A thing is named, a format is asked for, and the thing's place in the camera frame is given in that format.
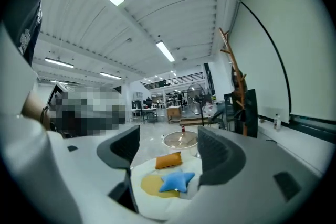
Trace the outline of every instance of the balcony railing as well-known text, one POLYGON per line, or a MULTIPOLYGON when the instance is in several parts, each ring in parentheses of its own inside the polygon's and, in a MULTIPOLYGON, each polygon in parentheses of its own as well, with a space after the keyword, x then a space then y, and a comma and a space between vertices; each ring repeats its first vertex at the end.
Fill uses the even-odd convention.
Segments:
POLYGON ((192 82, 194 80, 199 80, 199 79, 203 79, 203 73, 202 72, 187 75, 187 76, 183 76, 183 77, 167 79, 165 81, 166 84, 164 83, 164 80, 154 82, 154 83, 150 83, 150 84, 146 84, 146 83, 141 82, 141 84, 144 85, 144 87, 147 90, 151 90, 151 89, 164 87, 165 85, 166 86, 178 85, 178 84, 181 84, 181 83, 192 82))

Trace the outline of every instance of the wooden coat rack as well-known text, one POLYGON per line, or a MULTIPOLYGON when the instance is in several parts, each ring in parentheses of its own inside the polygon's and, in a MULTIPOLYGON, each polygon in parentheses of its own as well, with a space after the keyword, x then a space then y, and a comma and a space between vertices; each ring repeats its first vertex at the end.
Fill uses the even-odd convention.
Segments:
MULTIPOLYGON (((235 56, 232 52, 231 46, 230 46, 229 41, 228 41, 229 31, 224 33, 223 30, 221 28, 219 28, 219 32, 220 32, 220 35, 222 36, 222 39, 223 39, 224 44, 225 44, 225 48, 221 49, 221 51, 230 55, 232 63, 233 63, 233 67, 234 67, 234 69, 236 71, 236 74, 237 74, 239 90, 238 90, 238 92, 236 92, 236 94, 240 97, 240 101, 236 100, 236 102, 241 106, 242 110, 245 110, 245 92, 244 92, 244 87, 243 87, 243 81, 245 80, 246 74, 243 75, 243 76, 240 75, 240 70, 238 68, 236 58, 235 58, 235 56)), ((247 136, 247 126, 245 125, 245 123, 243 123, 243 125, 244 125, 243 135, 247 136)))

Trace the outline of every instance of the standing fan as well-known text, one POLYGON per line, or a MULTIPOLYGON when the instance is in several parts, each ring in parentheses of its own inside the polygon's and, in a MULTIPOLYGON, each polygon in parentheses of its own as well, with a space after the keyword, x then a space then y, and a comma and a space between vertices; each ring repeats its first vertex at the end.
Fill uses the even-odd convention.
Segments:
POLYGON ((192 83, 188 88, 188 106, 195 115, 201 115, 204 126, 203 110, 205 108, 206 95, 201 85, 192 83))

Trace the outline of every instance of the bottle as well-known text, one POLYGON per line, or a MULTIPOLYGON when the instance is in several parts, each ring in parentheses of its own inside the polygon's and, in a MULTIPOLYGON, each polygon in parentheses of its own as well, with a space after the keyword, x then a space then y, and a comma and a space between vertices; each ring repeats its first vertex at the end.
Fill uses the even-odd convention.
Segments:
POLYGON ((274 117, 274 129, 277 128, 277 122, 278 122, 278 114, 275 114, 275 117, 274 117))
POLYGON ((276 126, 276 129, 279 131, 281 129, 281 119, 280 119, 280 115, 278 115, 278 118, 277 118, 277 126, 276 126))

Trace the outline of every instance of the round table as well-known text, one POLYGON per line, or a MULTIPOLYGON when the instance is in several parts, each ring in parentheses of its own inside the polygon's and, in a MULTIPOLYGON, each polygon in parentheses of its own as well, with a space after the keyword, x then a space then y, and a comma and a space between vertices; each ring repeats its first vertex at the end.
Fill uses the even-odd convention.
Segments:
POLYGON ((166 135, 163 144, 171 149, 172 152, 184 151, 191 155, 197 155, 197 133, 191 131, 178 131, 166 135))

